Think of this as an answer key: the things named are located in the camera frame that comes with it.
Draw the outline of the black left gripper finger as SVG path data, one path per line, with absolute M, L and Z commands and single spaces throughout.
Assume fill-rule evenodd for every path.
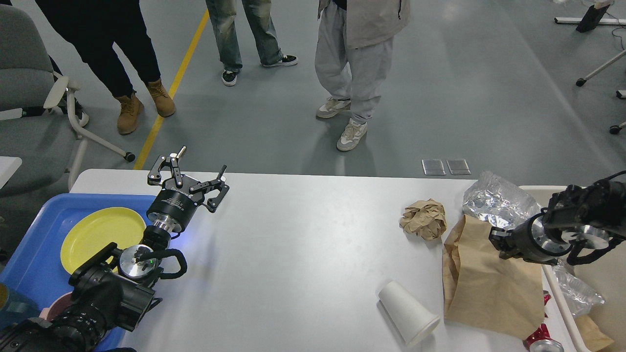
M 203 205 L 210 213 L 215 213 L 217 211 L 217 208 L 230 190 L 230 187 L 226 184 L 226 181 L 223 178 L 226 168 L 227 166 L 223 165 L 221 171 L 215 179 L 208 182 L 197 183 L 196 185 L 189 187 L 189 197 L 195 203 Z M 218 190 L 219 193 L 205 201 L 205 195 L 215 190 Z
M 184 175 L 179 168 L 179 159 L 182 158 L 185 152 L 186 146 L 183 145 L 177 153 L 171 153 L 169 156 L 159 156 L 154 166 L 148 172 L 147 184 L 150 186 L 159 186 L 161 190 L 174 190 L 185 193 L 183 187 Z M 171 175 L 167 180 L 161 175 L 161 172 L 165 169 L 167 169 Z

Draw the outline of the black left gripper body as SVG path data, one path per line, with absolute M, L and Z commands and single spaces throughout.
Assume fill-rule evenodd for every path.
M 157 220 L 169 219 L 171 232 L 183 232 L 202 203 L 200 193 L 189 194 L 174 189 L 162 189 L 146 212 L 147 217 Z

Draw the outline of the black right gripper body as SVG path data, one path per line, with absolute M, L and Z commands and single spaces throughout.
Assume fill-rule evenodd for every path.
M 570 243 L 548 236 L 542 218 L 541 214 L 533 216 L 508 232 L 508 240 L 512 246 L 508 250 L 510 258 L 535 264 L 556 265 L 558 258 L 572 250 Z

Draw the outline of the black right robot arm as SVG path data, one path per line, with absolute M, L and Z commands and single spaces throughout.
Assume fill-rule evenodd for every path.
M 557 265 L 590 264 L 626 239 L 626 190 L 615 175 L 588 187 L 568 185 L 548 206 L 511 230 L 493 227 L 488 239 L 501 259 Z

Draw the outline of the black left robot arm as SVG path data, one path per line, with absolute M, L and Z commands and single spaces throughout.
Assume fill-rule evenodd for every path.
M 229 187 L 223 177 L 201 182 L 179 169 L 185 153 L 159 156 L 147 176 L 159 193 L 147 210 L 150 224 L 139 243 L 119 249 L 111 242 L 76 269 L 70 305 L 51 321 L 29 318 L 4 328 L 3 352 L 91 352 L 114 328 L 132 331 L 147 312 L 161 303 L 154 285 L 178 279 L 186 258 L 170 242 L 185 231 L 199 206 L 215 212 Z

